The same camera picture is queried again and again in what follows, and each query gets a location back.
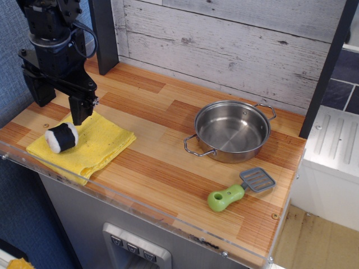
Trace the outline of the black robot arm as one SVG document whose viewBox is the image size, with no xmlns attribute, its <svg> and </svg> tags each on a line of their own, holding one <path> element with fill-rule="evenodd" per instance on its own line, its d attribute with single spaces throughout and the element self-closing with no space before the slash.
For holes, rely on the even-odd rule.
<svg viewBox="0 0 359 269">
<path fill-rule="evenodd" d="M 73 124 L 79 126 L 98 104 L 96 83 L 84 64 L 96 53 L 86 52 L 85 32 L 91 28 L 77 20 L 79 1 L 18 1 L 29 25 L 33 50 L 21 49 L 22 71 L 34 101 L 44 107 L 56 90 L 68 95 Z"/>
</svg>

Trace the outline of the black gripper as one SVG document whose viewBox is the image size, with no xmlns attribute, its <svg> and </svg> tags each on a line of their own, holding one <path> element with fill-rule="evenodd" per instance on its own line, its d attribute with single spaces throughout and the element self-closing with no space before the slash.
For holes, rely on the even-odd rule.
<svg viewBox="0 0 359 269">
<path fill-rule="evenodd" d="M 85 31 L 91 32 L 87 27 L 73 26 L 56 39 L 30 33 L 34 49 L 19 51 L 24 79 L 34 101 L 44 107 L 56 97 L 56 89 L 65 93 L 75 126 L 91 116 L 98 105 L 97 85 L 84 70 L 85 61 L 96 52 L 87 55 Z"/>
</svg>

